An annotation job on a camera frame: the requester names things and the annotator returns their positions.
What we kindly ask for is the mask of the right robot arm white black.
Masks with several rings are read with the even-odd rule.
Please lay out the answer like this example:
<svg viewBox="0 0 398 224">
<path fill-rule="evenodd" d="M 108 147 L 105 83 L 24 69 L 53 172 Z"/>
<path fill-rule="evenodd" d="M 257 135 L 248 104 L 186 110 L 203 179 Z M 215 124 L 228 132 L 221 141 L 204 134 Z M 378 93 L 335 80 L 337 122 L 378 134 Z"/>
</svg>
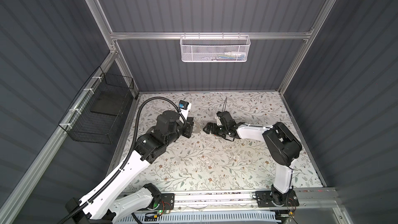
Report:
<svg viewBox="0 0 398 224">
<path fill-rule="evenodd" d="M 227 141 L 250 139 L 266 144 L 276 162 L 273 184 L 267 201 L 276 207 L 295 207 L 299 201 L 292 184 L 293 169 L 303 149 L 302 144 L 282 122 L 270 126 L 237 123 L 228 111 L 217 112 L 216 122 L 209 122 L 203 128 L 206 134 Z"/>
</svg>

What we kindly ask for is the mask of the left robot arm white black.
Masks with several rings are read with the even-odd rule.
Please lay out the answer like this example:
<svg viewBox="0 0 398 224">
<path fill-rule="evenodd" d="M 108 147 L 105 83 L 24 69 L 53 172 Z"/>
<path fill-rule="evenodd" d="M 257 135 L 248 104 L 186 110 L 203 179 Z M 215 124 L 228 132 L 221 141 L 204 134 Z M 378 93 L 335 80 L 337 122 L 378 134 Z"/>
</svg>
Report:
<svg viewBox="0 0 398 224">
<path fill-rule="evenodd" d="M 120 198 L 123 190 L 142 171 L 166 152 L 181 136 L 189 138 L 193 118 L 188 110 L 165 111 L 157 117 L 154 129 L 138 137 L 135 145 L 120 164 L 94 189 L 66 204 L 68 215 L 60 222 L 75 224 L 115 224 L 142 209 L 156 210 L 161 201 L 160 190 L 152 183 L 137 192 Z"/>
</svg>

